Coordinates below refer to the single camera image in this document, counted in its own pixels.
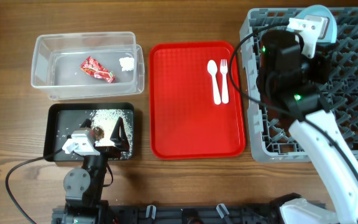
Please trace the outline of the light blue plate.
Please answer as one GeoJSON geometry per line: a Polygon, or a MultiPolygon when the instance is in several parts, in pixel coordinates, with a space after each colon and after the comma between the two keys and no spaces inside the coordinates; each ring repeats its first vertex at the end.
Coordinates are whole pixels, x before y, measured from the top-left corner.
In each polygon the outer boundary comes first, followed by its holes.
{"type": "Polygon", "coordinates": [[[321,25],[317,42],[335,43],[337,39],[337,23],[327,7],[323,5],[313,5],[301,10],[295,17],[321,25]]]}

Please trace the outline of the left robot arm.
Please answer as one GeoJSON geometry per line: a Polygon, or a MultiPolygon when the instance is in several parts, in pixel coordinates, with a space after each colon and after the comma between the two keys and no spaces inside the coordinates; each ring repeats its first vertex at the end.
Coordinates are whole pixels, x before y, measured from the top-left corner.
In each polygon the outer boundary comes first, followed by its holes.
{"type": "Polygon", "coordinates": [[[107,172],[111,172],[109,159],[128,152],[130,145],[122,118],[118,118],[110,140],[112,146],[97,146],[96,134],[91,129],[91,121],[86,119],[81,128],[75,130],[62,149],[83,157],[83,165],[67,173],[63,180],[66,192],[65,208],[61,214],[54,211],[52,223],[117,223],[114,212],[106,200],[101,200],[107,172]]]}

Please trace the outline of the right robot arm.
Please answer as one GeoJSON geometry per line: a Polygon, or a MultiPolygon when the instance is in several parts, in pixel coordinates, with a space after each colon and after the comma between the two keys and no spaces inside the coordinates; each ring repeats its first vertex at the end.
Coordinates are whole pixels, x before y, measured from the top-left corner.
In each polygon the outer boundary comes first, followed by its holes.
{"type": "Polygon", "coordinates": [[[301,35],[266,32],[260,43],[257,86],[265,106],[292,117],[289,132],[308,154],[333,201],[340,223],[358,223],[358,161],[318,86],[328,81],[329,60],[307,57],[301,35]]]}

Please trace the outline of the rice and food scraps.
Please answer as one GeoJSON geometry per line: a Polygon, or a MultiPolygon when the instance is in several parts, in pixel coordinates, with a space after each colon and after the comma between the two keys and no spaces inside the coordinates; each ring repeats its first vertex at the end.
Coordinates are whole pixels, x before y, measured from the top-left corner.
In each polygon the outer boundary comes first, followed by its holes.
{"type": "Polygon", "coordinates": [[[130,109],[63,110],[58,113],[55,148],[63,160],[99,156],[117,149],[114,160],[133,156],[134,112],[130,109]]]}

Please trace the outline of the red snack wrapper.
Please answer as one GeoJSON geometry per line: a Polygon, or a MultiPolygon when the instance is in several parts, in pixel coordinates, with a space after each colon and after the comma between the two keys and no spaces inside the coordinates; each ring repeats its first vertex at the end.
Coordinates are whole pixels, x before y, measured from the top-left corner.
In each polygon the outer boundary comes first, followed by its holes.
{"type": "Polygon", "coordinates": [[[104,68],[96,59],[89,56],[80,65],[80,69],[89,76],[97,79],[103,79],[108,83],[112,83],[115,80],[115,75],[104,68]]]}

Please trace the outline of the white tissue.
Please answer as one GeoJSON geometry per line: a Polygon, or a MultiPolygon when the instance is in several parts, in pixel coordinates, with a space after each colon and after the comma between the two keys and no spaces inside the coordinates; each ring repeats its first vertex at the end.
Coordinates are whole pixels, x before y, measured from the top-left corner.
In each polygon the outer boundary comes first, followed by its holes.
{"type": "Polygon", "coordinates": [[[119,63],[123,72],[133,71],[135,67],[135,59],[133,57],[120,58],[119,63]]]}

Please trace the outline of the white plastic fork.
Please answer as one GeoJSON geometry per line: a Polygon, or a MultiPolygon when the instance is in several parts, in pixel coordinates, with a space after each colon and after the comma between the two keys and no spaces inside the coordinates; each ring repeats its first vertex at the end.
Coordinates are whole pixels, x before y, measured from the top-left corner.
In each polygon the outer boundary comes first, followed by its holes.
{"type": "Polygon", "coordinates": [[[228,85],[227,85],[227,73],[228,73],[228,64],[226,59],[222,59],[220,63],[220,72],[222,75],[222,102],[224,104],[229,103],[229,92],[228,92],[228,85]]]}

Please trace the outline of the white plastic spoon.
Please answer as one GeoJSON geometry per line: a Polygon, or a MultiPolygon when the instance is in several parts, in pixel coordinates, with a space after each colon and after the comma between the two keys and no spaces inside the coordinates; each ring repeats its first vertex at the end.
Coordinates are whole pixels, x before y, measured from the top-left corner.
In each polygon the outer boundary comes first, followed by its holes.
{"type": "Polygon", "coordinates": [[[216,79],[216,74],[218,72],[218,68],[216,62],[214,60],[209,60],[207,64],[207,71],[211,75],[212,86],[213,86],[213,100],[215,105],[221,104],[221,97],[219,94],[218,83],[216,79]]]}

